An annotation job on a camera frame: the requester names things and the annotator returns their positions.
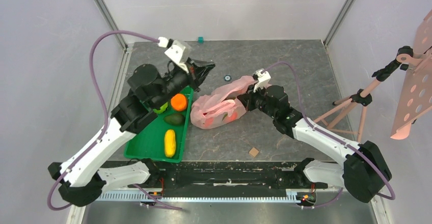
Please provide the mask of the pink plastic bag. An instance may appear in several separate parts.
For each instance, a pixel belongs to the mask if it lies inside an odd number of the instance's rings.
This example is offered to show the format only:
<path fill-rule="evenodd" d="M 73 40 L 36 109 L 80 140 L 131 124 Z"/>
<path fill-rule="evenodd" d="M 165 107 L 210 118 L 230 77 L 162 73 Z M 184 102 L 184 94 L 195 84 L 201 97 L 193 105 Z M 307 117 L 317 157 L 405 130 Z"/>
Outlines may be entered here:
<path fill-rule="evenodd" d="M 242 103 L 236 98 L 246 92 L 249 85 L 255 83 L 252 76 L 242 76 L 241 78 L 216 88 L 210 95 L 200 96 L 193 104 L 190 113 L 191 123 L 201 129 L 213 129 L 228 124 L 227 117 L 235 111 L 238 118 L 242 117 L 247 111 Z M 203 126 L 207 118 L 214 118 L 210 128 Z"/>

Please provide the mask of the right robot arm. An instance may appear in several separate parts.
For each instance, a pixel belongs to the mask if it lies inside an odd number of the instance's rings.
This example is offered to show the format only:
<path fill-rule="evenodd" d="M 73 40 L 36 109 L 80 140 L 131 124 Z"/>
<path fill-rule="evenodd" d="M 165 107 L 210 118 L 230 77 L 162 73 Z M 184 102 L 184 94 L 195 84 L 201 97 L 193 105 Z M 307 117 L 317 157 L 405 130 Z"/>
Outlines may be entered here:
<path fill-rule="evenodd" d="M 347 190 L 355 199 L 368 203 L 378 195 L 395 199 L 389 181 L 392 174 L 379 147 L 371 142 L 355 142 L 341 137 L 311 121 L 291 107 L 283 87 L 272 85 L 253 90 L 250 86 L 238 100 L 247 111 L 255 109 L 273 120 L 284 135 L 307 143 L 333 159 L 332 163 L 306 158 L 296 167 L 294 181 L 300 187 L 324 183 Z"/>

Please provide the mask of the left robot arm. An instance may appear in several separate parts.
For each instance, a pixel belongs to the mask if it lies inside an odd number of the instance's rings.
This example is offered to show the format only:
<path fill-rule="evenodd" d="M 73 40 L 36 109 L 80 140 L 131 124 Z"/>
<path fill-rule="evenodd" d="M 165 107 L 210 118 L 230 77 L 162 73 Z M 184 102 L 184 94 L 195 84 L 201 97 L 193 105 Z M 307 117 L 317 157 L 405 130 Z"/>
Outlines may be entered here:
<path fill-rule="evenodd" d="M 215 67 L 213 62 L 193 59 L 187 59 L 185 65 L 185 69 L 175 66 L 164 75 L 151 64 L 137 67 L 128 79 L 128 95 L 106 115 L 99 133 L 69 160 L 48 166 L 55 180 L 53 189 L 68 205 L 83 207 L 113 189 L 159 183 L 160 171 L 149 158 L 114 168 L 103 165 L 157 118 L 156 109 L 186 87 L 198 91 Z"/>

